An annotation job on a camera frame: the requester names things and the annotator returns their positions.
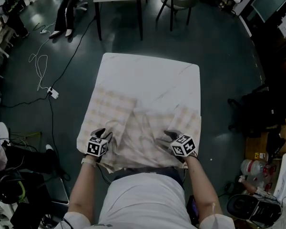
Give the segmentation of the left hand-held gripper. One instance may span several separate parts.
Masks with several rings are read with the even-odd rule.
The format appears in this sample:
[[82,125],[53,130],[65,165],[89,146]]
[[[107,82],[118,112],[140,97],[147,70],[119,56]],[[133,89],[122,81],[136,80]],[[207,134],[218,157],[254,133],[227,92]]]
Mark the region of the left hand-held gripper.
[[100,157],[106,153],[108,142],[111,142],[112,140],[112,132],[104,136],[103,139],[99,138],[103,135],[104,132],[104,128],[99,128],[97,130],[92,131],[92,136],[88,139],[86,143],[86,154]]

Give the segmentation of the beige checked cloth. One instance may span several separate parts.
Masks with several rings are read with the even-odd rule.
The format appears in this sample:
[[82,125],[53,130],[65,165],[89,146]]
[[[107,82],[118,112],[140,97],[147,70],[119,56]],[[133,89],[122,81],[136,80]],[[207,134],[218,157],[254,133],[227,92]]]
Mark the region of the beige checked cloth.
[[184,163],[159,147],[157,138],[168,139],[164,130],[175,129],[193,137],[199,146],[201,116],[197,110],[177,105],[172,111],[158,112],[139,107],[137,99],[96,87],[92,93],[79,135],[77,149],[86,153],[92,131],[105,128],[113,133],[101,166],[113,173],[123,168],[175,167]]

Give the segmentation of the person's right forearm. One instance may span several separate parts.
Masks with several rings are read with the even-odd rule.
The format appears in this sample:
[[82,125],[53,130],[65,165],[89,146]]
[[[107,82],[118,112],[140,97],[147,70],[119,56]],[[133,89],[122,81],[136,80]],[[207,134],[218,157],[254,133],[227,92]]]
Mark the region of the person's right forearm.
[[212,215],[212,203],[216,203],[215,214],[222,214],[217,193],[204,172],[199,160],[196,157],[185,158],[188,166],[193,196],[197,205],[199,222]]

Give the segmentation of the white wristband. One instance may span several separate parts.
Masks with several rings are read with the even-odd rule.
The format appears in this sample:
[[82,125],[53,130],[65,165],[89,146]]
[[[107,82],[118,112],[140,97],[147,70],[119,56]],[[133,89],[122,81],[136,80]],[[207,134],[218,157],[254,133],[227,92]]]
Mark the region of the white wristband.
[[88,165],[92,166],[93,168],[95,168],[96,165],[97,165],[94,158],[87,158],[87,157],[84,157],[84,158],[82,159],[81,164],[82,164],[82,165],[83,165],[83,164],[88,164]]

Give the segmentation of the person's dark trousers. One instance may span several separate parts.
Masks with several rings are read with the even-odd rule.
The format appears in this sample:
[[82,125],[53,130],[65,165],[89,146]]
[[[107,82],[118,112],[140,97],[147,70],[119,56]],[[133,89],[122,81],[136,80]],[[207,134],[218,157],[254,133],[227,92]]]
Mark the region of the person's dark trousers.
[[158,175],[164,175],[168,176],[172,179],[174,179],[182,188],[183,186],[183,181],[179,175],[179,172],[176,168],[174,167],[161,167],[161,168],[155,168],[155,167],[142,167],[142,168],[126,168],[120,175],[117,175],[114,178],[114,181],[131,176],[131,175],[137,175],[140,173],[153,173],[153,174],[158,174]]

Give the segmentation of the black waist device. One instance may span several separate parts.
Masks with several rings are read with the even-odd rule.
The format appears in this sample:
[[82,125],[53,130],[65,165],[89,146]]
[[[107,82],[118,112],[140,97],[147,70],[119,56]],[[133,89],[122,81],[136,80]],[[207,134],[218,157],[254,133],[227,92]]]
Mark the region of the black waist device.
[[196,206],[193,195],[191,195],[188,199],[186,210],[189,215],[191,224],[193,226],[197,226],[199,224],[199,215],[198,215],[198,210],[197,210],[197,206]]

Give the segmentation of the flat cardboard box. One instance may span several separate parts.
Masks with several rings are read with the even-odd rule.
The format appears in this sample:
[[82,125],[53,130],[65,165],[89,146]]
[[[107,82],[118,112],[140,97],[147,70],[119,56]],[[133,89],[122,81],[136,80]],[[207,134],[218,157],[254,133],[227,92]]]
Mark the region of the flat cardboard box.
[[[245,158],[250,160],[264,160],[267,162],[268,154],[266,151],[267,136],[272,129],[278,128],[280,136],[286,140],[286,125],[277,126],[261,132],[259,136],[247,137],[245,142]],[[286,143],[277,153],[275,158],[282,158],[286,153]]]

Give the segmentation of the large clear water bottle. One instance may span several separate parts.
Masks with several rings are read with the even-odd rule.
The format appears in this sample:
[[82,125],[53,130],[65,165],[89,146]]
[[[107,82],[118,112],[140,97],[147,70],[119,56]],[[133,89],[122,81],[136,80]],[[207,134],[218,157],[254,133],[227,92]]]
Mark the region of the large clear water bottle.
[[245,159],[240,166],[243,175],[262,179],[270,175],[271,166],[264,160]]

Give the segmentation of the black backpack unit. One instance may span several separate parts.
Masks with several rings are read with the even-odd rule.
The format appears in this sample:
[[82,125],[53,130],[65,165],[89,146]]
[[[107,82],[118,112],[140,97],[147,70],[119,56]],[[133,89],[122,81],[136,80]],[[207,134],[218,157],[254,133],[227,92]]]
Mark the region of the black backpack unit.
[[227,211],[263,229],[272,226],[282,215],[282,208],[276,201],[245,194],[230,197]]

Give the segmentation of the small black bag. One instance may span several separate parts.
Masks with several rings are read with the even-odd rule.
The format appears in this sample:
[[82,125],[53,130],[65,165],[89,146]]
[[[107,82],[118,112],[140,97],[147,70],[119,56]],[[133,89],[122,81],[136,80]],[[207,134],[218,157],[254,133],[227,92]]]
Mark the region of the small black bag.
[[280,149],[284,146],[286,140],[280,136],[278,128],[272,129],[267,136],[266,151],[268,154],[267,162],[271,163]]

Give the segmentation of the black helmet green trim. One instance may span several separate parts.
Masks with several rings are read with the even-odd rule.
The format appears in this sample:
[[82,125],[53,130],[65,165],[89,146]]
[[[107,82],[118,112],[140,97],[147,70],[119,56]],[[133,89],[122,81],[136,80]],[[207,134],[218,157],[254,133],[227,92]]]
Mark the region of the black helmet green trim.
[[19,174],[0,174],[0,202],[14,204],[24,200],[26,179]]

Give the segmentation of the white vanity desk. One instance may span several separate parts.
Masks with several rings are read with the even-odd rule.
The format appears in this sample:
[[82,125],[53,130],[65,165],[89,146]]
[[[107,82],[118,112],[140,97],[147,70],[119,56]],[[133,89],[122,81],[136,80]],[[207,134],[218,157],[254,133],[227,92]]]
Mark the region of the white vanity desk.
[[0,22],[0,53],[4,55],[6,58],[10,56],[5,52],[6,47],[13,47],[13,44],[10,43],[11,38],[18,37],[18,34],[14,31],[14,29],[9,26],[2,27]]

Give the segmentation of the glass board panel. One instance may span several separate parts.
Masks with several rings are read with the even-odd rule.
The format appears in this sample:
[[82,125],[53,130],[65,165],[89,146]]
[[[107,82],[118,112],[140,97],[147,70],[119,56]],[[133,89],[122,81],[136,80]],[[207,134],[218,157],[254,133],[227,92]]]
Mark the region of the glass board panel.
[[266,22],[284,1],[285,0],[254,0],[251,6],[262,21]]

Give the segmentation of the black metal frame chair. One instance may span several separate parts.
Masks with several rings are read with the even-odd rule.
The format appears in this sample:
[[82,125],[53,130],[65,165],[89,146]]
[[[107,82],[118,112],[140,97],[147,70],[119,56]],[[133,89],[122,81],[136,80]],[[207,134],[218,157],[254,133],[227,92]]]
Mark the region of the black metal frame chair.
[[69,205],[69,195],[60,177],[43,177],[39,176],[34,180],[33,185],[30,186],[26,193],[27,199],[34,199],[36,201],[46,201],[59,205]]

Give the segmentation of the olive stand frame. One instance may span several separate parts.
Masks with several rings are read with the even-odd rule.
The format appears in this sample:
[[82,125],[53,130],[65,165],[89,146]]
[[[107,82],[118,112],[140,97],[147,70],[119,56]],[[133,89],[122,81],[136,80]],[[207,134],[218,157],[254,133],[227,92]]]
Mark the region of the olive stand frame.
[[19,139],[21,141],[28,141],[32,138],[40,140],[42,132],[10,132],[10,137]]

